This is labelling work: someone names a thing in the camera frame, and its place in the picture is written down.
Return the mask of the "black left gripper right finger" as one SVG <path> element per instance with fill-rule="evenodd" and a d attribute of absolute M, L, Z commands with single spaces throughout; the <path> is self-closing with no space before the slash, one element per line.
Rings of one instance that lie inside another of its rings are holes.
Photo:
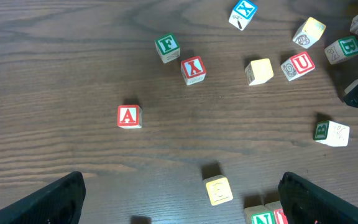
<path fill-rule="evenodd" d="M 358 207 L 293 173 L 284 173 L 278 192 L 288 223 L 358 224 Z"/>

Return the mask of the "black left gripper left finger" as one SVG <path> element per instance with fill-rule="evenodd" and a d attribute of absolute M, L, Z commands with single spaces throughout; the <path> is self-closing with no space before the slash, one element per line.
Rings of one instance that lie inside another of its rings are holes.
<path fill-rule="evenodd" d="M 0 224 L 78 224 L 86 188 L 74 171 L 0 210 Z"/>

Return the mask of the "red E wooden block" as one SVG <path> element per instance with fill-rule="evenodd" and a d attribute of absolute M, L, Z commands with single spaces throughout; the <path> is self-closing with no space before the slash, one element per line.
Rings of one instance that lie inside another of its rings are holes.
<path fill-rule="evenodd" d="M 276 224 L 288 224 L 287 217 L 285 216 L 280 201 L 265 204 L 265 207 L 273 212 Z"/>

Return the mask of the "green N wooden block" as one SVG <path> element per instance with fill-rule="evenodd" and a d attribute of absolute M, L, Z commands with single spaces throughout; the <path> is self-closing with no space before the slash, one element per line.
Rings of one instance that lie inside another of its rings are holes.
<path fill-rule="evenodd" d="M 275 224 L 273 211 L 263 205 L 244 209 L 247 224 Z"/>

